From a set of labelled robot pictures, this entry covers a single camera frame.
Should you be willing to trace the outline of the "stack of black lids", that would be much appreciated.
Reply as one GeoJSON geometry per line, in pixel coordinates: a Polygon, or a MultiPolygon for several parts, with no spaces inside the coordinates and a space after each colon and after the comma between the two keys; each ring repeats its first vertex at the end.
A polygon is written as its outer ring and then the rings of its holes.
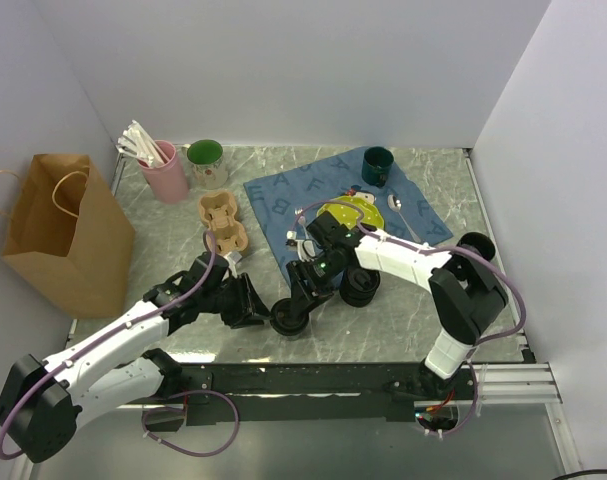
{"type": "Polygon", "coordinates": [[[339,286],[340,297],[352,307],[365,307],[374,298],[380,281],[378,271],[349,266],[344,271],[339,286]]]}

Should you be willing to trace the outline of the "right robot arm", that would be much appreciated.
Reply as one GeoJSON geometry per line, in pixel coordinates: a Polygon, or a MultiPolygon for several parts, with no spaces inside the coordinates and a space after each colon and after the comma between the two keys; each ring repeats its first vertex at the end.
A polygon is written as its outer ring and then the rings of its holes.
{"type": "Polygon", "coordinates": [[[381,274],[406,280],[432,295],[441,324],[423,361],[421,389],[431,398],[446,396],[455,386],[455,373],[508,303],[492,270],[491,241],[471,233],[454,251],[442,251],[371,226],[348,228],[328,212],[307,231],[321,253],[287,264],[291,294],[273,306],[273,328],[285,336],[297,335],[307,327],[310,313],[334,293],[351,306],[363,307],[375,295],[381,274]]]}

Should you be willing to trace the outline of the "dark translucent takeout cup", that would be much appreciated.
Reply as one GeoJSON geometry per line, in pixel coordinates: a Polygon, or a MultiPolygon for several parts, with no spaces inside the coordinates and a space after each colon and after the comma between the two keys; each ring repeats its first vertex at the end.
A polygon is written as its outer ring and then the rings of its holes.
{"type": "Polygon", "coordinates": [[[291,313],[291,299],[277,301],[271,309],[270,325],[278,334],[288,340],[295,340],[307,329],[310,322],[308,314],[294,317],[291,313]]]}

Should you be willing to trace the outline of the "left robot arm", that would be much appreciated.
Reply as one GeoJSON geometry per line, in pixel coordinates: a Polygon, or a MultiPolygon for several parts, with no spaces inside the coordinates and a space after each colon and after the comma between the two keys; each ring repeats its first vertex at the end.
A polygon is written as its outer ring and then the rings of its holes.
{"type": "Polygon", "coordinates": [[[192,266],[153,286],[112,323],[44,360],[28,354],[11,367],[0,394],[0,458],[6,438],[17,453],[41,463],[87,423],[131,401],[173,400],[181,365],[153,343],[217,314],[232,328],[261,325],[270,311],[245,273],[206,251],[192,266]]]}

